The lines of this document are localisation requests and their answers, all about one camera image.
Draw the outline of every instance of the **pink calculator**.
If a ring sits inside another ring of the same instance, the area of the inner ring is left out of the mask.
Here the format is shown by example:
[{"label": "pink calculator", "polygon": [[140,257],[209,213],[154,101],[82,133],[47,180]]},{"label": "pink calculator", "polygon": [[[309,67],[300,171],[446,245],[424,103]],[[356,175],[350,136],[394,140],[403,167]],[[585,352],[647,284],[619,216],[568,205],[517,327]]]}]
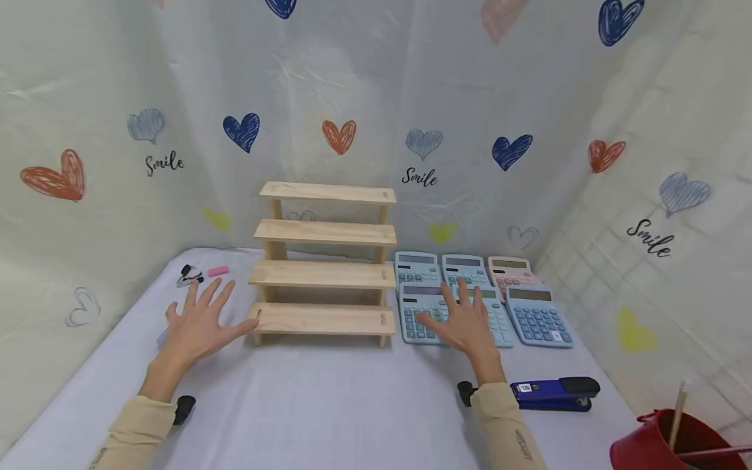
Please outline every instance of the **pink calculator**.
[{"label": "pink calculator", "polygon": [[530,261],[524,258],[489,256],[488,270],[491,282],[499,288],[499,293],[501,293],[502,302],[504,303],[507,301],[507,286],[543,284],[530,271]]}]

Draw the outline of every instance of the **wooden shelf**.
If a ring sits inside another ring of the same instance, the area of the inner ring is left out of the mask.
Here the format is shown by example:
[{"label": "wooden shelf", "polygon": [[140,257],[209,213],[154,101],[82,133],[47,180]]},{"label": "wooden shelf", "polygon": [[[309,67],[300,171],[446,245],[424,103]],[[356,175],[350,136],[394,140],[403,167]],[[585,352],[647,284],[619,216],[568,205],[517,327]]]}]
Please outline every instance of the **wooden shelf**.
[{"label": "wooden shelf", "polygon": [[282,181],[268,181],[261,189],[259,196],[267,199],[349,201],[377,205],[397,203],[394,190],[391,188],[284,183]]},{"label": "wooden shelf", "polygon": [[256,302],[248,317],[259,318],[256,333],[382,336],[396,331],[391,308],[368,305]]},{"label": "wooden shelf", "polygon": [[266,241],[300,243],[336,243],[393,246],[397,234],[391,225],[367,223],[301,222],[298,220],[263,219],[253,234]]},{"label": "wooden shelf", "polygon": [[395,289],[390,265],[354,262],[260,259],[249,284],[257,286],[334,287],[341,289]]}]

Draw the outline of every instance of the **blue calculator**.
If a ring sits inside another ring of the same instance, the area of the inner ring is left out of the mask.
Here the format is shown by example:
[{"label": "blue calculator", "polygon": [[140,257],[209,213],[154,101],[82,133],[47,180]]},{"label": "blue calculator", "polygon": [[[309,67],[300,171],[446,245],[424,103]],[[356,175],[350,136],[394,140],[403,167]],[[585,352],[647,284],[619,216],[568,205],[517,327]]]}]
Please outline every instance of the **blue calculator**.
[{"label": "blue calculator", "polygon": [[[441,284],[437,280],[430,282],[404,282],[399,285],[399,317],[402,321],[402,339],[405,343],[412,344],[446,344],[438,338],[435,332],[426,329],[417,322],[415,314],[426,312],[437,321],[446,321],[449,318],[449,308],[441,294]],[[511,329],[506,323],[504,311],[500,310],[501,303],[498,300],[499,291],[496,289],[484,290],[484,299],[488,308],[488,322],[493,333],[497,347],[512,347]]]},{"label": "blue calculator", "polygon": [[443,255],[441,257],[441,270],[444,274],[444,282],[451,286],[459,283],[459,278],[464,277],[468,286],[475,284],[481,287],[489,287],[486,274],[486,266],[483,258],[472,255]]},{"label": "blue calculator", "polygon": [[394,253],[394,274],[397,285],[403,282],[438,281],[438,257],[420,251],[398,251]]},{"label": "blue calculator", "polygon": [[544,285],[507,286],[507,312],[523,344],[573,347],[572,337]]}]

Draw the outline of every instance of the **beige sleeve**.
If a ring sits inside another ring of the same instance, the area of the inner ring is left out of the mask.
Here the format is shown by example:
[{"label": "beige sleeve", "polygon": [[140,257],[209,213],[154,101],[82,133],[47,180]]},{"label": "beige sleeve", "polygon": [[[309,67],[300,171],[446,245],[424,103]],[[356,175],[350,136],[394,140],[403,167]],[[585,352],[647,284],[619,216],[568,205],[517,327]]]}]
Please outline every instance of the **beige sleeve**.
[{"label": "beige sleeve", "polygon": [[484,384],[470,401],[488,441],[492,470],[546,469],[541,451],[507,384]]},{"label": "beige sleeve", "polygon": [[177,405],[135,396],[110,426],[110,437],[89,470],[148,470],[156,448],[165,440]]}]

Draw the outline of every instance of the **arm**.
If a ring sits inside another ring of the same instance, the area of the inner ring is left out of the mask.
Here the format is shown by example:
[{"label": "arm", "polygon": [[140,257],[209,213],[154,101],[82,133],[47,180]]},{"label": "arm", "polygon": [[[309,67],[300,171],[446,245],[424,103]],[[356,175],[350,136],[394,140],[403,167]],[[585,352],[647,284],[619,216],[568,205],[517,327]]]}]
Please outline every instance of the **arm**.
[{"label": "arm", "polygon": [[472,396],[473,410],[481,422],[491,453],[493,470],[545,470],[541,451],[532,438],[517,400],[506,384],[502,358],[488,329],[488,312],[481,289],[475,287],[470,303],[464,280],[459,282],[459,304],[447,284],[441,284],[449,307],[449,320],[438,322],[429,315],[417,319],[448,344],[467,354],[478,391]]},{"label": "arm", "polygon": [[172,395],[180,379],[198,359],[225,347],[258,326],[257,319],[245,320],[232,328],[219,325],[219,315],[235,282],[229,282],[214,302],[222,280],[217,278],[196,301],[199,283],[188,288],[183,314],[177,302],[167,309],[168,332],[162,349],[149,364],[144,384],[130,399],[110,427],[110,435],[89,470],[146,470],[157,447],[167,437],[175,419]]}]

